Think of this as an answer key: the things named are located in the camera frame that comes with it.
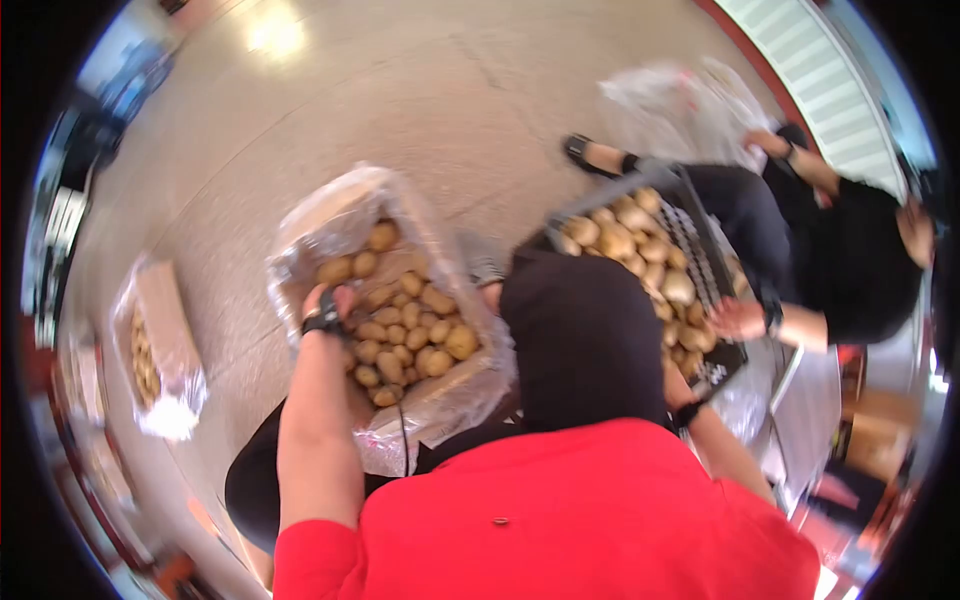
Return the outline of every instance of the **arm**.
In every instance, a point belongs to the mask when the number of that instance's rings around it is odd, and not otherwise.
[[[827,317],[797,304],[784,303],[783,322],[777,339],[790,346],[826,352]],[[763,307],[759,302],[723,298],[710,310],[710,324],[717,335],[734,340],[754,340],[766,335]]]
[[[748,132],[743,139],[744,146],[758,146],[771,158],[785,159],[790,155],[790,142],[782,137],[765,130]],[[822,158],[793,145],[793,155],[788,162],[794,172],[813,187],[823,190],[831,198],[836,198],[840,191],[840,176],[837,175]]]
[[[304,303],[317,305],[318,286]],[[352,293],[337,291],[345,316]],[[276,476],[280,486],[280,531],[308,519],[324,519],[356,529],[363,505],[363,469],[351,433],[343,346],[336,336],[310,331],[300,355],[290,395],[280,415]]]
[[[783,304],[783,323],[777,339],[790,346],[827,351],[827,317],[797,304]]]
[[[671,411],[697,400],[672,361],[664,367],[663,395]],[[707,472],[713,479],[730,479],[777,506],[766,477],[747,448],[727,429],[712,408],[704,406],[687,427]]]
[[[727,429],[709,406],[704,406],[687,427],[697,452],[713,479],[730,479],[777,506],[767,478],[747,448]]]

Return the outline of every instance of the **woman's foot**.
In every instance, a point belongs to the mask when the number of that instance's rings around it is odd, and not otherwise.
[[[506,272],[496,245],[475,231],[465,229],[457,231],[456,238],[467,262],[470,280],[476,284],[484,303],[493,314],[500,314],[501,281]]]
[[[590,138],[574,133],[564,142],[566,155],[588,173],[608,177],[623,175],[623,159],[627,153],[613,146],[598,144]]]

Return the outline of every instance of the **red shirt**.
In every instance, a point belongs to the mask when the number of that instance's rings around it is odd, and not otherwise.
[[[484,444],[380,488],[357,531],[288,527],[275,556],[276,600],[810,600],[820,573],[782,513],[634,419]]]

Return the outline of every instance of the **box of potatoes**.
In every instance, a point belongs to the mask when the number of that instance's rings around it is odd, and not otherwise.
[[[743,345],[718,340],[706,320],[710,306],[737,294],[682,167],[653,165],[610,182],[550,215],[545,234],[557,252],[606,256],[636,275],[663,321],[663,361],[676,363],[700,398],[746,363]]]
[[[434,446],[482,422],[516,372],[506,325],[483,304],[429,204],[398,174],[358,165],[281,222],[268,295],[294,348],[318,283],[356,302],[343,357],[364,469],[400,475],[404,445]]]
[[[141,257],[111,309],[111,338],[144,433],[190,437],[207,399],[206,376],[170,261]]]

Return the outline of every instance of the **tiled floor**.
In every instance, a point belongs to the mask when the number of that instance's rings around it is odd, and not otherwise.
[[[169,80],[97,181],[68,303],[106,332],[138,254],[176,261],[211,396],[194,438],[170,452],[228,536],[224,475],[292,366],[263,261],[300,198],[370,160],[506,249],[590,185],[558,142],[606,136],[596,82],[618,69],[712,56],[779,113],[688,0],[200,2],[179,17],[187,36]],[[119,443],[147,487],[159,450],[134,448],[155,441],[113,408],[130,393],[118,366],[107,376],[113,426],[128,429]]]

